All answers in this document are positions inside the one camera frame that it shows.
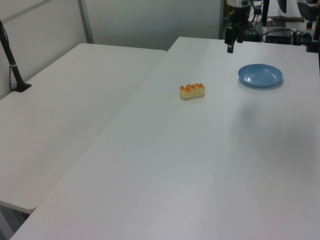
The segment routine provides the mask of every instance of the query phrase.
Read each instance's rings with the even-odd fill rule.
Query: table
[[[0,101],[0,205],[31,213],[165,51],[80,44]]]
[[[317,59],[180,37],[12,240],[317,239]],[[283,85],[240,83],[255,63],[278,67]],[[204,97],[180,99],[199,82]]]

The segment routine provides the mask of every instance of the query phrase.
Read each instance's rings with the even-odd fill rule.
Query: white wall
[[[95,44],[168,50],[179,36],[219,37],[220,0],[81,0]]]
[[[87,42],[78,0],[51,0],[3,25],[24,81]],[[9,93],[9,63],[1,45],[0,99]]]

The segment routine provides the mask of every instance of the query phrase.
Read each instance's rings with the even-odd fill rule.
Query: microphone stand
[[[25,90],[27,90],[28,88],[30,88],[31,84],[25,83],[21,78],[21,75],[20,75],[18,66],[16,64],[14,55],[12,54],[12,51],[9,46],[9,41],[6,37],[5,28],[4,28],[1,20],[0,20],[0,41],[3,46],[5,55],[8,58],[10,68],[12,69],[13,75],[16,80],[16,88],[14,88],[13,91],[22,93]]]

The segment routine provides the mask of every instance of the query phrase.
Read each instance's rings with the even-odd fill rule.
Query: black stand
[[[270,0],[263,1],[263,8],[262,8],[262,15],[261,15],[262,27],[285,27],[286,24],[284,22],[280,22],[280,21],[275,21],[272,23],[267,22],[269,3],[270,3]],[[279,5],[282,12],[284,12],[284,13],[287,12],[287,1],[286,0],[285,1],[278,0],[278,5]]]
[[[318,13],[316,25],[314,29],[314,35],[312,38],[312,41],[310,41],[309,45],[306,46],[306,51],[308,53],[318,53],[318,59],[319,59],[319,69],[320,69],[320,43],[319,43],[319,37],[320,37],[320,13]]]
[[[1,20],[0,20],[0,41],[1,41],[1,44],[3,46],[5,55],[8,58],[10,67],[12,69],[13,75],[14,75],[15,80],[16,80],[16,88],[13,89],[13,91],[22,93],[25,90],[27,90],[28,88],[30,88],[31,84],[25,83],[21,78],[18,66],[17,66],[15,58],[14,58],[12,52],[11,52],[11,49],[10,49],[10,46],[9,46],[9,42],[8,42],[6,34],[5,34],[5,28],[4,28]]]

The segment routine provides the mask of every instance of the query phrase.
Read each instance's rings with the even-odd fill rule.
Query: tabletop
[[[80,44],[0,101],[0,204],[31,213],[166,52]]]
[[[317,239],[317,61],[302,46],[230,54],[222,40],[180,37],[12,239]],[[283,84],[240,83],[257,63]],[[205,95],[181,99],[192,83]]]

